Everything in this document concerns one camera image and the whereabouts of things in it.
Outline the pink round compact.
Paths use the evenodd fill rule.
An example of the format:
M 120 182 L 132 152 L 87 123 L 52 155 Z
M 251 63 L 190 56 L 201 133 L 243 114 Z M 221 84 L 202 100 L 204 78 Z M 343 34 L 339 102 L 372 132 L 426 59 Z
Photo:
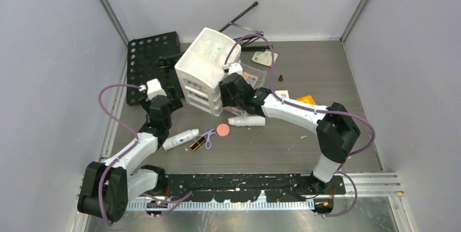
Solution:
M 218 136 L 220 137 L 225 137 L 227 135 L 229 135 L 230 133 L 230 127 L 229 125 L 227 124 L 219 124 L 217 127 L 216 127 L 216 133 L 218 134 Z

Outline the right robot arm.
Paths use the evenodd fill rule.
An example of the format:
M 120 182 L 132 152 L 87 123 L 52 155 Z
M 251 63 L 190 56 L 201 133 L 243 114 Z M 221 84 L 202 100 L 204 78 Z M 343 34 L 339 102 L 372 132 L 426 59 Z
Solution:
M 342 104 L 319 106 L 276 96 L 264 87 L 254 89 L 237 73 L 220 81 L 219 89 L 223 106 L 237 106 L 249 115 L 284 120 L 316 134 L 321 154 L 310 175 L 310 187 L 317 194 L 332 187 L 332 177 L 360 137 L 360 129 Z

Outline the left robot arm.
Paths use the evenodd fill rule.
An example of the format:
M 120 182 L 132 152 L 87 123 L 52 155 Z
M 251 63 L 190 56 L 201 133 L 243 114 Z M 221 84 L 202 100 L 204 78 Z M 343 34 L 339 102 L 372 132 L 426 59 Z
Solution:
M 165 170 L 141 163 L 162 147 L 172 127 L 171 114 L 183 104 L 174 91 L 140 101 L 146 120 L 135 138 L 104 162 L 88 164 L 77 210 L 117 222 L 127 205 L 145 192 L 161 196 L 167 188 Z

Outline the colorful eyeshadow palette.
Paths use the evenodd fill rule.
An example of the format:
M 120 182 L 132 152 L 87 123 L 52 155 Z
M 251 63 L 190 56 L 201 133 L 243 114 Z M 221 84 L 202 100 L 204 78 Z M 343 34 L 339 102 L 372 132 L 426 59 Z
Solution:
M 249 83 L 252 87 L 255 87 L 255 84 L 258 81 L 257 76 L 244 72 L 243 77 L 247 83 Z

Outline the white plastic drawer organizer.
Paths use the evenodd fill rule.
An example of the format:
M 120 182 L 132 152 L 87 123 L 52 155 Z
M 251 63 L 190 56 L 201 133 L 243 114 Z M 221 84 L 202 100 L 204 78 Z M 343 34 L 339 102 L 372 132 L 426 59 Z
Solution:
M 245 118 L 248 113 L 239 107 L 224 107 L 219 81 L 226 74 L 222 65 L 235 44 L 229 36 L 203 28 L 179 61 L 175 70 L 186 102 L 213 116 L 224 110 Z

